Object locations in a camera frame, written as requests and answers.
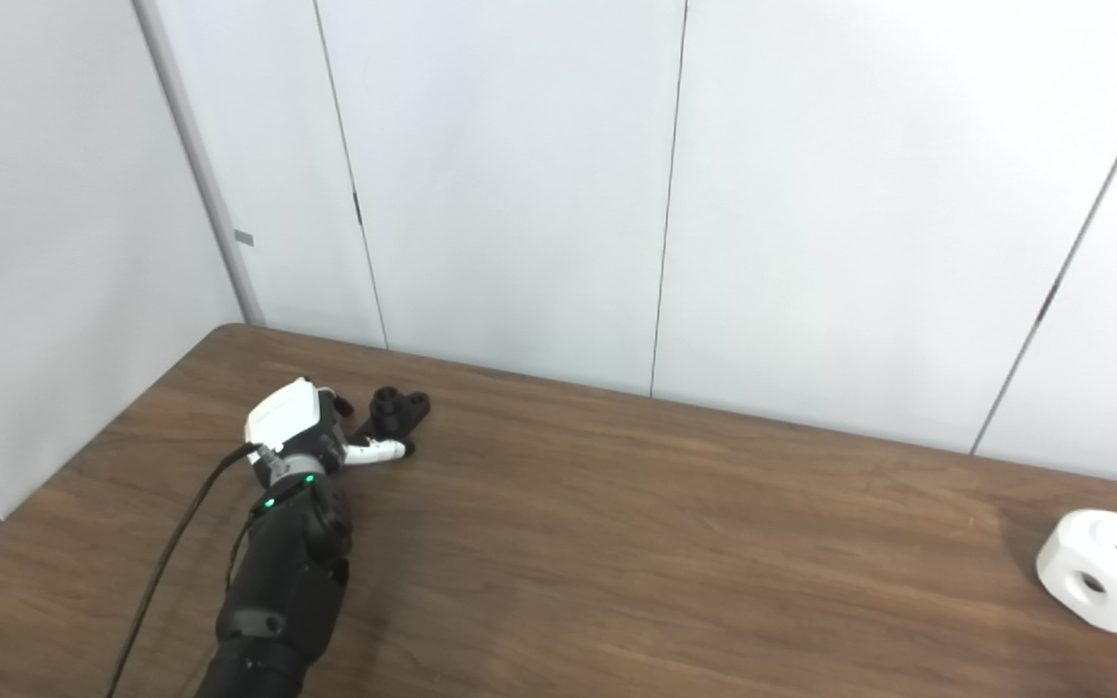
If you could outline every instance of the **wire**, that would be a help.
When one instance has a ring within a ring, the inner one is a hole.
[[[239,544],[244,543],[245,534],[248,533],[249,527],[252,527],[252,519],[245,522],[244,527],[239,529],[239,535],[236,536],[235,544],[231,545],[231,560],[227,561],[227,579],[222,583],[223,593],[231,591],[231,572],[236,570],[236,556],[239,556]]]
[[[141,599],[141,605],[136,608],[136,615],[132,619],[132,624],[128,627],[127,640],[123,642],[123,649],[120,650],[120,658],[115,659],[114,672],[111,675],[111,685],[106,687],[106,698],[112,698],[114,690],[120,686],[120,677],[123,676],[123,667],[128,662],[128,654],[132,653],[132,646],[136,644],[136,633],[141,632],[141,623],[145,620],[145,611],[150,610],[150,602],[154,599],[154,591],[157,589],[157,583],[161,577],[163,577],[163,571],[166,570],[166,563],[170,562],[170,556],[174,552],[174,545],[179,544],[180,536],[183,535],[183,529],[187,529],[189,522],[192,520],[192,516],[203,503],[204,497],[213,488],[213,482],[218,480],[218,476],[226,471],[235,465],[236,460],[244,459],[245,456],[252,453],[257,450],[256,443],[245,443],[239,448],[236,448],[231,453],[227,453],[225,459],[218,461],[217,467],[213,468],[213,472],[209,474],[208,478],[204,478],[201,489],[195,491],[192,503],[188,505],[188,510],[183,511],[183,516],[179,519],[179,524],[174,526],[174,530],[170,539],[166,542],[166,547],[163,547],[163,554],[157,558],[154,564],[154,571],[150,574],[150,583],[145,585],[145,593]]]

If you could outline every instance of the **black object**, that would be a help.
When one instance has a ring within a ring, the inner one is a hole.
[[[249,514],[218,651],[198,698],[294,698],[325,652],[347,586],[351,519],[330,478],[292,474]]]
[[[393,385],[379,388],[369,403],[372,436],[408,442],[408,434],[430,413],[430,396],[426,393],[403,394]]]

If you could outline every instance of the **robotic hand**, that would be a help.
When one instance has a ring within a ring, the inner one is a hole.
[[[244,530],[248,549],[218,613],[218,650],[195,698],[294,698],[325,652],[347,584],[351,520],[328,476],[402,459],[408,434],[430,412],[424,393],[382,388],[370,419],[351,433],[353,408],[297,379],[249,412],[248,458],[266,488]],[[233,564],[235,551],[231,552]]]

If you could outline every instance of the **white block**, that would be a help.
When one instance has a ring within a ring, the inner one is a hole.
[[[1117,513],[1077,509],[1062,517],[1038,553],[1037,574],[1065,606],[1117,632]]]

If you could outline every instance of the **wood grain tabletop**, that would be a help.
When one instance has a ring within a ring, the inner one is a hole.
[[[228,326],[0,525],[0,698],[105,690],[174,522],[298,375],[357,417],[433,401],[412,459],[338,476],[353,571],[306,697],[1117,697],[1117,635],[1032,571],[1117,482]],[[206,500],[123,697],[194,691],[258,491],[237,466]]]

